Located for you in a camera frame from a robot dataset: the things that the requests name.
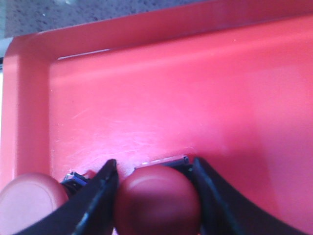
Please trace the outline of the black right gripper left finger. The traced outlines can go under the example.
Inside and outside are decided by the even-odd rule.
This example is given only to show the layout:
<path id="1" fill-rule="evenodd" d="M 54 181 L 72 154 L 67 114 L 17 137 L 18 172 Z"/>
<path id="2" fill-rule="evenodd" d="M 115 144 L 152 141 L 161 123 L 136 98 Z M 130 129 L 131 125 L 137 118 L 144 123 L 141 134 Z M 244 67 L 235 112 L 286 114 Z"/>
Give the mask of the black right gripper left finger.
<path id="1" fill-rule="evenodd" d="M 111 235 L 119 185 L 117 161 L 108 160 L 65 204 L 19 235 Z"/>

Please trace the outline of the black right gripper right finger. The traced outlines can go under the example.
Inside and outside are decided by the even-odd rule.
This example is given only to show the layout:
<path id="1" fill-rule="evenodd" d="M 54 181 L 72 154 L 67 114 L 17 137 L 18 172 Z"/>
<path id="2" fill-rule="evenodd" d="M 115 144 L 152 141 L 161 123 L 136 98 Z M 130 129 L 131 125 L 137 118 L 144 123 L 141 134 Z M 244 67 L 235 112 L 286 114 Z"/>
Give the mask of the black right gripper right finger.
<path id="1" fill-rule="evenodd" d="M 305 234 L 250 201 L 205 158 L 193 159 L 192 178 L 201 202 L 201 235 Z"/>

